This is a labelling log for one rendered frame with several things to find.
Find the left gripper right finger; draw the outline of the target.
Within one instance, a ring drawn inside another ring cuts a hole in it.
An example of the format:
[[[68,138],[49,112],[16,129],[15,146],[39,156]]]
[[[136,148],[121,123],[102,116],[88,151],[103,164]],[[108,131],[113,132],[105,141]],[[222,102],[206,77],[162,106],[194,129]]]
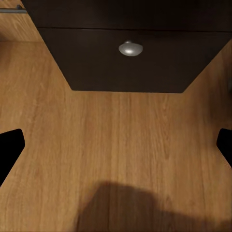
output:
[[[217,147],[232,167],[232,130],[220,129],[217,137]]]

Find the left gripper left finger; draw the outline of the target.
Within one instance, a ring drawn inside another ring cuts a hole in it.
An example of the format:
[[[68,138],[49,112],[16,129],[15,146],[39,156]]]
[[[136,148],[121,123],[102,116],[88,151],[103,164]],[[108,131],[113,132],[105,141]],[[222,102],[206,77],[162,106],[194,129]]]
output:
[[[25,147],[21,129],[0,134],[0,186]]]

